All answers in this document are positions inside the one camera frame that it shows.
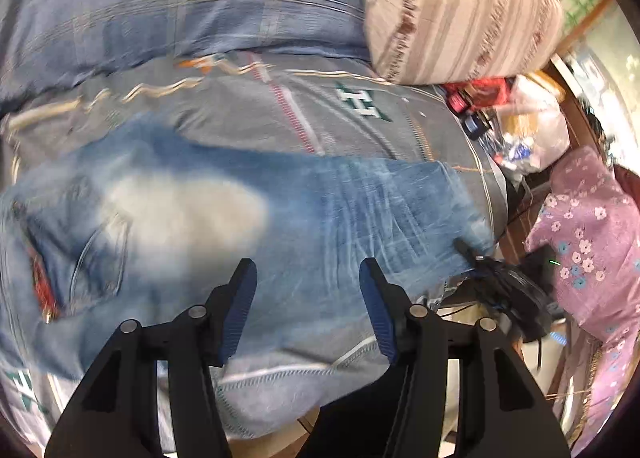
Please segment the grey patterned bed sheet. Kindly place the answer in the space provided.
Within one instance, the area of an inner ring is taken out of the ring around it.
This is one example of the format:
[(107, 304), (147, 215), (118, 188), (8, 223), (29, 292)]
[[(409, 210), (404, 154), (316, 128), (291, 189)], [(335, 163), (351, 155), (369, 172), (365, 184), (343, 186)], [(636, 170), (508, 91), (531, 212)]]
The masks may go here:
[[(459, 175), (494, 234), (506, 224), (497, 167), (464, 135), (434, 86), (393, 85), (362, 62), (239, 53), (134, 69), (1, 100), (1, 197), (28, 171), (83, 148), (123, 124), (152, 119), (210, 147), (317, 157), (440, 162)], [(378, 378), (386, 369), (371, 328), (345, 366), (243, 369), (236, 352), (212, 374), (232, 438), (258, 438)], [(43, 450), (82, 376), (69, 379), (1, 363), (1, 412)]]

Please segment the white plastic bag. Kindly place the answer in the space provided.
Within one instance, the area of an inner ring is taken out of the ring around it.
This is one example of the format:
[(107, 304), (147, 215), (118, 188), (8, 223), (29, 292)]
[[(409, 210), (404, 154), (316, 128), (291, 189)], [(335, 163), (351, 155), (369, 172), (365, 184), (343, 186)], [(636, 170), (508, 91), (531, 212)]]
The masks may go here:
[(546, 170), (570, 148), (564, 114), (555, 96), (537, 82), (516, 76), (505, 104), (495, 106), (497, 161), (521, 174)]

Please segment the light blue denim jeans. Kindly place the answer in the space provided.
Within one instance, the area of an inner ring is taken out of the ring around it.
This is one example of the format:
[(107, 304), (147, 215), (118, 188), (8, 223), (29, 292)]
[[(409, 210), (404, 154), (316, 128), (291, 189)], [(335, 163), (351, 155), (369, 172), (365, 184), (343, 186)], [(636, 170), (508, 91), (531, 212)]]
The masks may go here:
[(494, 245), (446, 164), (210, 147), (131, 120), (2, 194), (1, 363), (79, 378), (120, 322), (168, 322), (249, 258), (243, 369), (345, 366), (371, 333), (362, 260), (436, 298), (466, 269), (459, 238)]

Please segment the beige brown striped pillow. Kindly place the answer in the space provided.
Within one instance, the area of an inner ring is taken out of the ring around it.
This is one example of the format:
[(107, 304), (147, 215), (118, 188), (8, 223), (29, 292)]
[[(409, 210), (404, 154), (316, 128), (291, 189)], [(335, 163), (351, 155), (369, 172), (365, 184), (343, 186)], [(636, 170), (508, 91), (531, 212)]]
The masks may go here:
[(403, 85), (528, 74), (563, 28), (560, 0), (364, 0), (372, 67)]

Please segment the red item by pillow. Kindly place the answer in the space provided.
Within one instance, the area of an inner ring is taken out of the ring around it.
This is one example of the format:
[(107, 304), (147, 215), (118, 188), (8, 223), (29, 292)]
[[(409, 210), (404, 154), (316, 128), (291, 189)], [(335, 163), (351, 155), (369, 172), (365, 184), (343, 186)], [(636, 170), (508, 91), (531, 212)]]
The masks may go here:
[(505, 104), (509, 99), (510, 85), (505, 78), (485, 78), (442, 85), (446, 104), (456, 116), (468, 111)]

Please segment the blue plaid blanket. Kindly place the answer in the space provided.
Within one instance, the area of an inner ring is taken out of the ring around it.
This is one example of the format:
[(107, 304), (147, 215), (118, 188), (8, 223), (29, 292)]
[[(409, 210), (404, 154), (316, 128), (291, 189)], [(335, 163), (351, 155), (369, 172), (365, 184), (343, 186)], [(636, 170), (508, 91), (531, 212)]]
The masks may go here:
[(237, 50), (365, 59), (363, 0), (1, 0), (1, 99), (155, 57)]

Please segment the pink floral cloth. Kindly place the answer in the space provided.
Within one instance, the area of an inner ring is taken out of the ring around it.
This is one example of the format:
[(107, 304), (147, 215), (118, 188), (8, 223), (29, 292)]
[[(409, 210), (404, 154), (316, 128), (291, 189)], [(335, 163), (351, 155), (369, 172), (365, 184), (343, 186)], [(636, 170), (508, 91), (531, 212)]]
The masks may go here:
[(578, 455), (602, 430), (623, 396), (639, 341), (639, 209), (588, 146), (554, 167), (550, 192), (525, 241), (550, 244), (555, 300), (589, 346), (569, 360), (562, 382), (578, 412), (567, 432)]

